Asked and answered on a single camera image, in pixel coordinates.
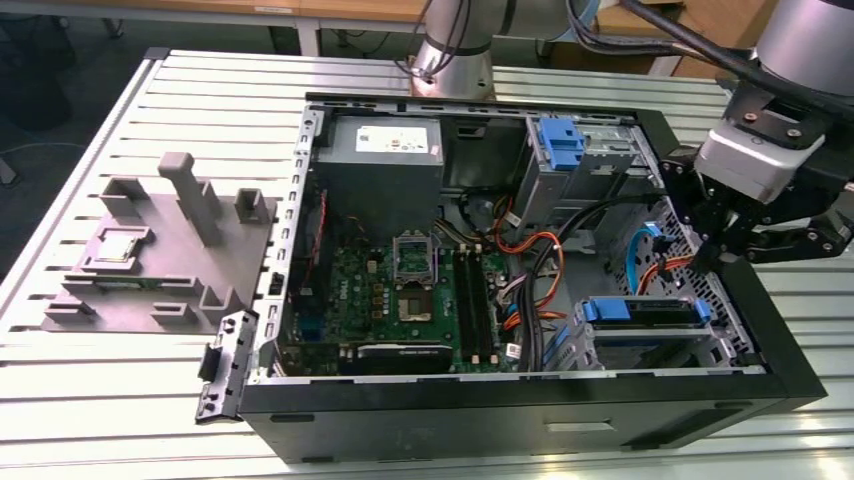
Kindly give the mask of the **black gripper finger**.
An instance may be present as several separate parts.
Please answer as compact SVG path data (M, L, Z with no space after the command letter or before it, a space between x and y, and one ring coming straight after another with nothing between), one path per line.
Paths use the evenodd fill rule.
M698 274L721 269L725 252L721 236L728 229L732 206L729 188L700 173L700 149L677 147L658 162L665 190L684 225L702 241L692 268Z
M853 220L832 208L805 226L752 232L742 256L754 264L838 257L853 241Z

